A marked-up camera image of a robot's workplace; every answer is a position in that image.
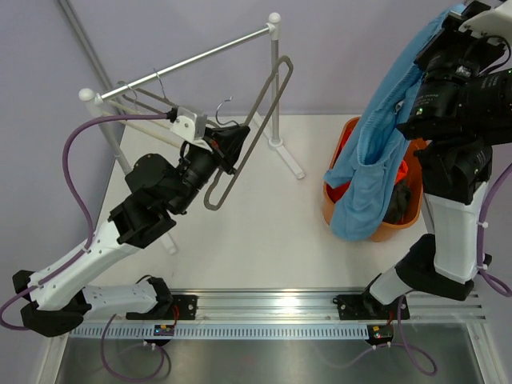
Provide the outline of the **white clothes hanger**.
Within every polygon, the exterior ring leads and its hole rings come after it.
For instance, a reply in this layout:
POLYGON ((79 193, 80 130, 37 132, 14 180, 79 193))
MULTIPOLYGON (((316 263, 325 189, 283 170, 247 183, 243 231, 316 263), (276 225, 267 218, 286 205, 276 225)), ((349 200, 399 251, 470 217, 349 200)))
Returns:
MULTIPOLYGON (((120 102, 108 101, 107 104, 112 108, 117 108, 124 114, 139 114, 139 111, 133 107, 124 106, 120 102)), ((180 138, 176 134, 172 133, 170 128, 171 124, 165 120, 137 120, 137 121, 125 121, 125 123, 135 130, 142 132, 152 138, 155 138, 161 142, 171 145, 175 148, 179 148, 183 143, 184 139, 180 138)))

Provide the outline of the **light blue shorts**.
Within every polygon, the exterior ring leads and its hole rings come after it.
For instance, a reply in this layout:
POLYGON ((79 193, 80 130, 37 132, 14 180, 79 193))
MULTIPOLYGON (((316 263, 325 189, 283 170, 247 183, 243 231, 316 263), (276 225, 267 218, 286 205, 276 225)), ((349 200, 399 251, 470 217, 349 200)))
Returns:
POLYGON ((418 53, 442 28, 448 13, 462 13, 461 3, 444 10, 410 40, 375 91, 324 182, 347 192, 334 204, 330 228, 347 241, 367 239, 381 225, 400 164, 410 142, 397 125, 411 112, 423 70, 414 63, 418 53))

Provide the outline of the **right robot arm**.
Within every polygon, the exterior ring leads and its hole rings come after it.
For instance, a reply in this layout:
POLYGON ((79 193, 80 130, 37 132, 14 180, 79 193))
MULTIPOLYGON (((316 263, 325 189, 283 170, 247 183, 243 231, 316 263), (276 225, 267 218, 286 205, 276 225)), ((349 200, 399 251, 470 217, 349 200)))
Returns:
POLYGON ((448 14, 418 53, 421 85, 398 129, 406 139, 427 141, 415 156, 434 232, 365 288, 362 308, 370 318, 399 312, 399 298, 412 290, 462 301, 483 273, 493 148, 511 140, 510 57, 508 1, 496 7, 474 1, 448 14))

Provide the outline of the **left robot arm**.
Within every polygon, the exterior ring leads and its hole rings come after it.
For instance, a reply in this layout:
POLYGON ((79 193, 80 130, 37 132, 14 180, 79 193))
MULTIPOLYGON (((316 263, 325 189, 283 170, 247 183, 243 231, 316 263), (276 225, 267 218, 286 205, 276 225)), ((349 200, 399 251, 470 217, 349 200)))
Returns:
POLYGON ((178 164, 146 154, 125 177, 130 194, 112 209, 92 239, 39 272, 13 276, 17 293, 28 303, 20 315, 25 328, 46 337, 66 334, 86 319, 124 314, 129 320, 158 320, 172 311, 174 298, 162 278, 124 286, 90 283, 115 263, 160 239, 185 214, 213 174, 234 174, 247 125, 206 128, 207 148, 182 144, 178 164))

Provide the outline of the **orange shorts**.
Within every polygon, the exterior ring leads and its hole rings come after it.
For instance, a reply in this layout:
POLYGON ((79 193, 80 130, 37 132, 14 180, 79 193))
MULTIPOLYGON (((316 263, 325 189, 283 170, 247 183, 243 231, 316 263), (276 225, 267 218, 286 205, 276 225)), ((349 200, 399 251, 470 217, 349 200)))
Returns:
MULTIPOLYGON (((340 139, 338 140, 338 144, 336 147, 336 151, 334 152, 333 159, 331 160, 331 164, 330 164, 331 167, 334 167, 334 165, 338 159, 338 156, 340 155, 344 145, 347 143, 348 139, 350 138, 351 133, 352 133, 352 126, 350 126, 348 130, 344 130, 342 132, 340 139)), ((397 172, 394 184, 400 183, 407 176, 408 170, 409 170, 409 168, 406 163, 406 160, 403 159, 398 168, 398 172, 397 172)))

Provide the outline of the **grey clothes hanger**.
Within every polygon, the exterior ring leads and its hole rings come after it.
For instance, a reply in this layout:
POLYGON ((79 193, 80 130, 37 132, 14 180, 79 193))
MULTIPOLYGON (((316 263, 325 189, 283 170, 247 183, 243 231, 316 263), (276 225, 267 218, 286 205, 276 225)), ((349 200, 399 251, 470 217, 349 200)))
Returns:
POLYGON ((152 100, 153 102, 156 102, 157 104, 160 104, 162 106, 166 106, 168 110, 176 109, 178 105, 169 100, 168 97, 166 96, 165 87, 163 85, 161 76, 159 75, 158 70, 156 68, 153 68, 152 75, 154 76, 152 82, 157 81, 157 83, 160 86, 160 94, 156 94, 155 92, 147 90, 141 85, 134 87, 131 86, 128 82, 119 81, 117 85, 119 87, 124 86, 126 90, 124 93, 117 96, 114 100, 121 101, 123 99, 126 102, 131 102, 136 112, 139 112, 139 107, 141 107, 144 110, 147 110, 155 114, 161 113, 160 110, 146 102, 146 99, 152 100))

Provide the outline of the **olive green shorts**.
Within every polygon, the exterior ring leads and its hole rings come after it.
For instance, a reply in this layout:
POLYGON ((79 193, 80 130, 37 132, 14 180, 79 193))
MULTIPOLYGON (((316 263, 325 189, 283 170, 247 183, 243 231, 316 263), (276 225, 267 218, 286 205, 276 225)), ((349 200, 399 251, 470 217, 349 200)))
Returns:
POLYGON ((399 223, 407 212, 410 198, 411 189, 408 187, 406 180, 401 180, 395 184, 383 221, 389 224, 399 223))

